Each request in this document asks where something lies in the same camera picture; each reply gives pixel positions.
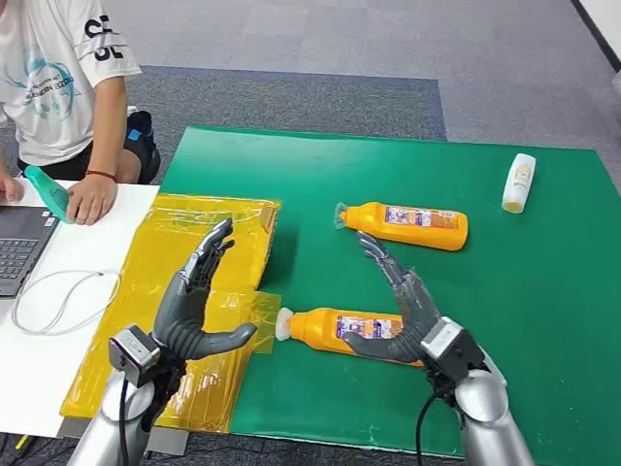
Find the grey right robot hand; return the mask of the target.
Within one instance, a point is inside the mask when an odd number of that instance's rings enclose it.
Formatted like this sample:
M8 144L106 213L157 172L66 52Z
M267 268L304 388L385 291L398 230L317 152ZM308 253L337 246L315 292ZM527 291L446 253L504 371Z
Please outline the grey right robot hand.
M343 340L353 352L366 357L401 363L424 359L421 342L440 320L432 297L415 271L403 268L380 240L362 231L357 236L364 255L374 261L391 286L402 328L389 339L364 339L346 332Z

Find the person's right hand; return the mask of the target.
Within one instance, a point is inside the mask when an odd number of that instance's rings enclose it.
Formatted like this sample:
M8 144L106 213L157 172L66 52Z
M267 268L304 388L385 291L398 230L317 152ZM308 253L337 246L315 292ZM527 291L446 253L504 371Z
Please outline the person's right hand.
M18 202L23 196L23 187L17 179L2 172L0 175L0 195L2 202Z

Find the person's left hand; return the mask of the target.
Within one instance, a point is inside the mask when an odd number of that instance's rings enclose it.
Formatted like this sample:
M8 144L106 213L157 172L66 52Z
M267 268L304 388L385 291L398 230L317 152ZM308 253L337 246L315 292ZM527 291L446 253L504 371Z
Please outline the person's left hand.
M106 174L87 173L68 192L66 218L78 225L93 225L110 209L115 199L117 184Z

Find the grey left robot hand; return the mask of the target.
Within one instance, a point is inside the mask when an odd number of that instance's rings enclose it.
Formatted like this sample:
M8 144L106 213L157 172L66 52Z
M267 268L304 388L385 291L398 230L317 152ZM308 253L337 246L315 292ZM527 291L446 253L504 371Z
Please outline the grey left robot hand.
M217 223L173 275L155 317L152 335L155 341L180 359L200 360L242 348L257 331L251 322L228 332L203 329L212 279L226 251L235 244L232 232L230 217Z

